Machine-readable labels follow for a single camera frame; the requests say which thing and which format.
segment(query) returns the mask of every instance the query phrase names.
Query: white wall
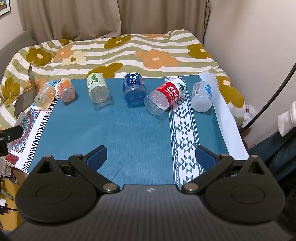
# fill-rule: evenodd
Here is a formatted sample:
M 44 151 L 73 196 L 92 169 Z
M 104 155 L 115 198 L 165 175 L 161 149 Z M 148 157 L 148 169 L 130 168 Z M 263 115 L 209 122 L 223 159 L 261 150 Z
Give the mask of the white wall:
M 210 0 L 205 48 L 247 104 L 260 110 L 296 62 L 295 0 Z M 245 137 L 257 144 L 276 132 L 277 116 L 296 101 L 296 73 Z
M 0 49 L 23 32 L 17 0 L 10 0 L 11 12 L 0 17 Z

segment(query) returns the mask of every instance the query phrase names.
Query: silver bolt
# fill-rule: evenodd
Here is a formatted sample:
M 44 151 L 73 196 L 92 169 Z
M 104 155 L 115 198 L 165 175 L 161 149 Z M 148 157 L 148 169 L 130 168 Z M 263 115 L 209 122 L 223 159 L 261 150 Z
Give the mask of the silver bolt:
M 188 191 L 195 191 L 198 189 L 198 185 L 195 183 L 187 183 L 184 185 L 184 188 Z
M 106 183 L 103 185 L 103 189 L 106 191 L 114 191 L 117 189 L 117 185 L 114 183 Z

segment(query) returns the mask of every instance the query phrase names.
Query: framed picture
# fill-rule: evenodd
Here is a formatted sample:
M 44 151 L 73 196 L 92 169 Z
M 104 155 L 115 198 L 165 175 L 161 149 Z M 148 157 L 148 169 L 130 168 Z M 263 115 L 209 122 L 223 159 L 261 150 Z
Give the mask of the framed picture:
M 0 17 L 11 11 L 9 0 L 0 0 Z

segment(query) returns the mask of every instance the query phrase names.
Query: curtain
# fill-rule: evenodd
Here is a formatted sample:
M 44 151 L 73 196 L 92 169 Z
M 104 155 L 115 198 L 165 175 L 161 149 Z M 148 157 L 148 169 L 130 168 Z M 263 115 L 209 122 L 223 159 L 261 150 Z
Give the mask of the curtain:
M 210 11 L 208 0 L 18 0 L 18 6 L 23 29 L 38 44 L 174 29 L 203 42 Z

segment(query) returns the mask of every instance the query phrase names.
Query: blue label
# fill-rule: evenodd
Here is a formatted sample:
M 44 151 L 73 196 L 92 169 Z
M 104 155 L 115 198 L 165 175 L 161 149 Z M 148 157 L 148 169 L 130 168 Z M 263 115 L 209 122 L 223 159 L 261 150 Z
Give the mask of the blue label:
M 129 73 L 126 75 L 127 86 L 141 85 L 141 76 L 138 73 Z
M 207 90 L 207 92 L 210 94 L 210 96 L 212 97 L 212 89 L 211 89 L 211 86 L 207 85 L 205 87 L 205 89 Z

